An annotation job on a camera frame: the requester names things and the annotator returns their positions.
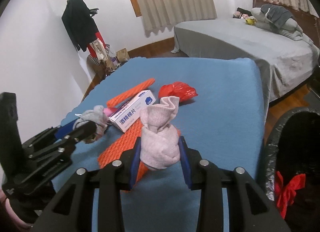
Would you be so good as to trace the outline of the grey sock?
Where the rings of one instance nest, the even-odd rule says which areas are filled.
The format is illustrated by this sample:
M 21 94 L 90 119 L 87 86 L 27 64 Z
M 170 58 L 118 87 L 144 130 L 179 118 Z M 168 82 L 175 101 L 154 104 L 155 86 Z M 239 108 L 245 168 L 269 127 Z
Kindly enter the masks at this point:
M 159 104 L 140 111 L 140 160 L 150 170 L 164 170 L 180 160 L 179 135 L 171 121 L 178 113 L 180 98 L 166 96 Z
M 96 142 L 105 134 L 108 127 L 108 116 L 104 114 L 104 109 L 102 105 L 96 105 L 93 109 L 84 111 L 75 121 L 73 129 L 77 129 L 89 121 L 94 122 L 96 125 L 96 131 L 84 140 L 86 144 Z

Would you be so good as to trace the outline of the red cloth garment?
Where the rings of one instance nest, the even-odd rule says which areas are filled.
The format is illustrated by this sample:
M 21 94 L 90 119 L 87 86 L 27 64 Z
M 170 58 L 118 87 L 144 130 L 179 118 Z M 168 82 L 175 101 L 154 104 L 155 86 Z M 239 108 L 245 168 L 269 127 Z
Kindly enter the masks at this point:
M 295 175 L 287 185 L 284 184 L 283 176 L 279 171 L 276 171 L 274 181 L 274 195 L 276 207 L 284 219 L 287 213 L 288 206 L 293 205 L 296 191 L 305 188 L 306 174 Z

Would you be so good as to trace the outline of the black lined trash bin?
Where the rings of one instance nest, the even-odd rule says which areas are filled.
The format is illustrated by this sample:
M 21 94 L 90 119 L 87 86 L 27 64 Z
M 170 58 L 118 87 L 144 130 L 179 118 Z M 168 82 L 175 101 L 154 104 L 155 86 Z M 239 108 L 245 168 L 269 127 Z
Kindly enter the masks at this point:
M 306 174 L 305 188 L 296 191 L 283 220 L 291 231 L 319 231 L 318 111 L 298 107 L 279 118 L 267 138 L 261 171 L 260 185 L 275 207 L 276 171 L 283 176 L 285 185 L 295 175 Z

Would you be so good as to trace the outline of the orange foam net lower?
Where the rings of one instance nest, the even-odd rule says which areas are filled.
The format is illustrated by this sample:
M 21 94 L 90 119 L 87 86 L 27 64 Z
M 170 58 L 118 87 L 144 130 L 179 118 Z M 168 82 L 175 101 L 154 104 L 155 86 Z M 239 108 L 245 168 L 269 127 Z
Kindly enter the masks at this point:
M 120 156 L 128 150 L 131 150 L 135 147 L 136 140 L 141 139 L 142 123 L 138 120 L 129 128 L 120 138 L 118 138 L 112 145 L 110 145 L 99 157 L 98 163 L 101 168 L 107 166 L 115 160 L 119 160 Z M 138 156 L 138 163 L 134 167 L 133 174 L 131 177 L 133 181 L 136 182 L 140 180 L 148 168 L 140 160 L 140 155 Z

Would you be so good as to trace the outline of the orange foam net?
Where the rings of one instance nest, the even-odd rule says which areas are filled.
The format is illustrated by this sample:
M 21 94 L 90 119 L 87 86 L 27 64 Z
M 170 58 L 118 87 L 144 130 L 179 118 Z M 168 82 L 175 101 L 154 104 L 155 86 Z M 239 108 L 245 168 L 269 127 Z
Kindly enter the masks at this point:
M 131 150 L 135 147 L 136 140 L 141 139 L 142 123 L 138 120 L 129 128 L 120 138 L 118 138 L 112 145 L 110 145 L 99 157 L 98 163 L 101 168 L 107 166 L 115 160 L 119 160 L 120 156 L 128 150 Z M 140 155 L 138 156 L 138 163 L 134 167 L 133 174 L 131 177 L 133 181 L 136 182 L 140 180 L 148 168 L 140 160 Z
M 110 99 L 106 103 L 106 105 L 108 108 L 116 107 L 116 105 L 120 104 L 121 102 L 125 101 L 128 98 L 131 98 L 137 95 L 139 92 L 147 89 L 149 86 L 153 85 L 154 83 L 155 83 L 154 78 L 147 79 L 146 81 Z

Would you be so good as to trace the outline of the wooden coat rack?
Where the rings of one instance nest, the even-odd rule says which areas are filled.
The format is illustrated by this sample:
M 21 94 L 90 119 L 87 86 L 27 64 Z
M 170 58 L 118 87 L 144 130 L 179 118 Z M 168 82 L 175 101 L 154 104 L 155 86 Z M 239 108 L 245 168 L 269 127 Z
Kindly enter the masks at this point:
M 83 0 L 67 0 L 62 14 L 65 30 L 77 51 L 89 52 L 89 65 L 103 80 L 117 69 L 110 56 L 107 44 L 93 17 L 98 8 L 89 9 Z

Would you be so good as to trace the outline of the checkered basket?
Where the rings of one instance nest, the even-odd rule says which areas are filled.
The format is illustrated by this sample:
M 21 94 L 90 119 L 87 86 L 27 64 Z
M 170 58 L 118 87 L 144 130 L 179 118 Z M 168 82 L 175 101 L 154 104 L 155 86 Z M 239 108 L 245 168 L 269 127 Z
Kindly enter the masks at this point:
M 100 76 L 109 76 L 111 73 L 113 73 L 117 69 L 117 58 L 111 57 L 109 55 L 110 53 L 110 45 L 106 44 L 105 48 L 106 54 L 107 54 L 107 61 L 99 60 L 98 58 L 93 57 L 92 55 L 87 56 L 87 61 L 93 68 L 94 72 Z

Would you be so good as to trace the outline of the brown paper bag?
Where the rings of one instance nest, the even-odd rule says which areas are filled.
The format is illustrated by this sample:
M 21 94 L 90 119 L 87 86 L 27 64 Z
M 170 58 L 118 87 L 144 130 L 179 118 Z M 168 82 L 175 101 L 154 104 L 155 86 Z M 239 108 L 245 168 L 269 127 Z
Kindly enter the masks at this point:
M 120 63 L 125 63 L 130 59 L 129 53 L 126 48 L 117 51 L 117 59 Z

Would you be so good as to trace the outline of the red crumpled plastic bag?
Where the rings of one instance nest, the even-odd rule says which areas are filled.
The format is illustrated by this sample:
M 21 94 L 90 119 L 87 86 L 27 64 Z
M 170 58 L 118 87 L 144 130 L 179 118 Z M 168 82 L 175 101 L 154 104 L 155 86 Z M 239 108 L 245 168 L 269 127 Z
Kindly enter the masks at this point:
M 160 99 L 167 96 L 176 96 L 180 99 L 180 102 L 185 102 L 198 96 L 198 94 L 195 88 L 184 82 L 176 81 L 160 88 L 158 92 L 158 98 Z

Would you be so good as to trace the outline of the red hanging garment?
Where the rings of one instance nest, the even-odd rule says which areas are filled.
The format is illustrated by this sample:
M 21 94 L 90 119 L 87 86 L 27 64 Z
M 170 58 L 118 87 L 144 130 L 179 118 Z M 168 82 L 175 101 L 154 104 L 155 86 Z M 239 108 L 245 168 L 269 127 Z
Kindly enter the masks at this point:
M 106 44 L 104 42 L 104 39 L 101 33 L 96 32 L 95 36 L 97 39 L 87 45 L 91 56 L 98 58 L 100 55 L 101 56 L 107 55 L 105 51 Z

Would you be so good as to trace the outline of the black hanging coat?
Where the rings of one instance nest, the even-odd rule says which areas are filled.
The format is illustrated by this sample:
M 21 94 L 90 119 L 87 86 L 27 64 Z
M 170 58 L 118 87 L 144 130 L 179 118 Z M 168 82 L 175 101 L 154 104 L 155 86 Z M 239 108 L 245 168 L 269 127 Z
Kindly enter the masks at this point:
M 87 45 L 97 39 L 98 27 L 83 0 L 68 0 L 61 19 L 77 51 L 85 52 Z

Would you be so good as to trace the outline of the yellow plush toy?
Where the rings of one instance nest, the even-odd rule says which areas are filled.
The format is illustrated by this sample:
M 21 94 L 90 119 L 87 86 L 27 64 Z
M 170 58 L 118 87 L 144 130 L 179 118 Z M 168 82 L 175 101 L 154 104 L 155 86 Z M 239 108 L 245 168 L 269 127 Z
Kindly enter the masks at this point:
M 247 25 L 255 25 L 256 24 L 256 20 L 254 18 L 246 18 L 245 19 L 245 23 Z

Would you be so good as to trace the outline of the pink and black items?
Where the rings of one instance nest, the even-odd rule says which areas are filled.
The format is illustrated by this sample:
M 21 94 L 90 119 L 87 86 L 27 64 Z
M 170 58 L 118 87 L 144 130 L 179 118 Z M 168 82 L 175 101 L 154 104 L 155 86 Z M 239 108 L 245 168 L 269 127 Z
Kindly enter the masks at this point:
M 251 17 L 252 13 L 248 10 L 242 9 L 242 8 L 237 8 L 236 12 L 233 14 L 233 18 L 243 18 L 246 19 L 248 17 Z

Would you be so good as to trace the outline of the grey folded bedding pile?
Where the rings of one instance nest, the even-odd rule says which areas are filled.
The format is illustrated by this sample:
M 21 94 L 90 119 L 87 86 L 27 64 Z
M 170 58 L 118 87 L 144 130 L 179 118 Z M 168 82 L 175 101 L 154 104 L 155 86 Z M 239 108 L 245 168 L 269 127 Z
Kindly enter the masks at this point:
M 313 45 L 312 39 L 304 34 L 293 14 L 283 6 L 264 4 L 260 8 L 253 8 L 251 14 L 255 19 L 256 27 L 285 36 L 293 41 L 304 41 Z

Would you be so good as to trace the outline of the dark wooden headboard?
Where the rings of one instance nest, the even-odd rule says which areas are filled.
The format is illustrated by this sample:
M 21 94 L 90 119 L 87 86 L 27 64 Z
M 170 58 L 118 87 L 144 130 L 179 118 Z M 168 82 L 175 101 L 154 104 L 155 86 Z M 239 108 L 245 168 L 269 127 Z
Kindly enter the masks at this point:
M 260 8 L 264 4 L 272 4 L 277 6 L 283 6 L 287 10 L 289 10 L 299 26 L 303 29 L 304 33 L 309 36 L 313 43 L 319 48 L 319 18 L 310 14 L 309 12 L 305 12 L 301 9 L 294 9 L 292 6 L 288 6 L 285 4 L 277 4 L 265 0 L 253 0 L 253 7 Z

